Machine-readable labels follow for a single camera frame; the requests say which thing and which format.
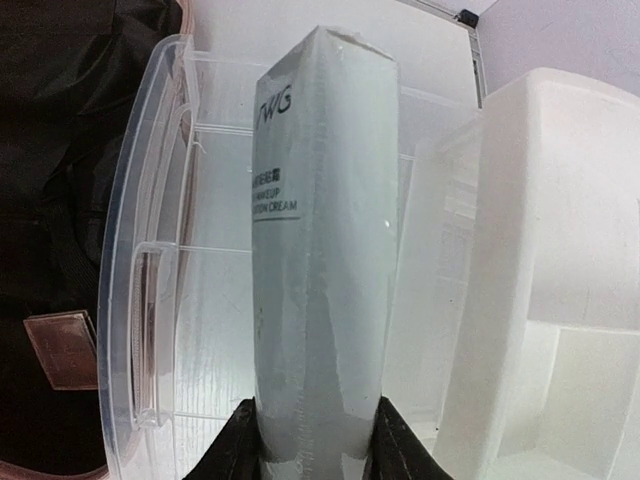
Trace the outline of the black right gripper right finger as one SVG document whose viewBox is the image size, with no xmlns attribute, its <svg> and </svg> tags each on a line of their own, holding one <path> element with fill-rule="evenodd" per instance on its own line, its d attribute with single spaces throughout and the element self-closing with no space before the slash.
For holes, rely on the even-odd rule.
<svg viewBox="0 0 640 480">
<path fill-rule="evenodd" d="M 385 396 L 378 403 L 367 460 L 372 480 L 450 480 Z"/>
</svg>

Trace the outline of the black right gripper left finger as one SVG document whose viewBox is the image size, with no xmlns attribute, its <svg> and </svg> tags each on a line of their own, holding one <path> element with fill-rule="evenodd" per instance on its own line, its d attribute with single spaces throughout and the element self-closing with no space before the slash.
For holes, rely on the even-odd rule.
<svg viewBox="0 0 640 480">
<path fill-rule="evenodd" d="M 244 399 L 184 479 L 260 479 L 259 446 L 255 400 Z"/>
</svg>

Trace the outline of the white desktop drawer organizer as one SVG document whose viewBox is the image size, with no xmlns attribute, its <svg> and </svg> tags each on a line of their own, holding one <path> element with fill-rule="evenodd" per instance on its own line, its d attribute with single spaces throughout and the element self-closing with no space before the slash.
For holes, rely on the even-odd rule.
<svg viewBox="0 0 640 480">
<path fill-rule="evenodd" d="M 638 98 L 537 68 L 418 158 L 436 462 L 637 478 Z"/>
</svg>

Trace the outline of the clear plastic organizer drawer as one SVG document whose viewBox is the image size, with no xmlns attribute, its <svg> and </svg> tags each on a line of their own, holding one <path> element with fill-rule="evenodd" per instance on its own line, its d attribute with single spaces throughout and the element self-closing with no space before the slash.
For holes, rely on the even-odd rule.
<svg viewBox="0 0 640 480">
<path fill-rule="evenodd" d="M 188 36 L 147 65 L 118 162 L 98 319 L 114 479 L 180 479 L 254 392 L 251 116 L 267 68 Z M 403 87 L 400 264 L 383 391 L 435 444 L 466 297 L 477 108 Z"/>
</svg>

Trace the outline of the dark brown pouch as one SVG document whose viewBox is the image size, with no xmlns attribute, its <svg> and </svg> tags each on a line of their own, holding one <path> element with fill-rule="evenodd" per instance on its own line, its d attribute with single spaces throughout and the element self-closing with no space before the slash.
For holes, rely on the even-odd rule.
<svg viewBox="0 0 640 480">
<path fill-rule="evenodd" d="M 53 390 L 98 389 L 96 330 L 86 310 L 29 316 L 23 325 Z"/>
</svg>

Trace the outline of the white cosmetic tube box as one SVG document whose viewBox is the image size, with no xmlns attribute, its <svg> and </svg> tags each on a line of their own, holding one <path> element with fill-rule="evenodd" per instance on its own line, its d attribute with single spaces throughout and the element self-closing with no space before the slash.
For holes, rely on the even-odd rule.
<svg viewBox="0 0 640 480">
<path fill-rule="evenodd" d="M 365 475 L 396 281 L 398 66 L 314 28 L 257 82 L 251 237 L 265 479 Z"/>
</svg>

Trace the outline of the pink hard-shell suitcase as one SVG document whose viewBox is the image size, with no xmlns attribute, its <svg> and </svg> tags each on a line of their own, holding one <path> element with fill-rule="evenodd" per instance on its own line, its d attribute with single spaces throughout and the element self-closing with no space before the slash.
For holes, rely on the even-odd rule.
<svg viewBox="0 0 640 480">
<path fill-rule="evenodd" d="M 148 61 L 188 1 L 1 5 L 1 475 L 105 479 L 97 390 L 55 391 L 23 321 L 86 310 Z"/>
</svg>

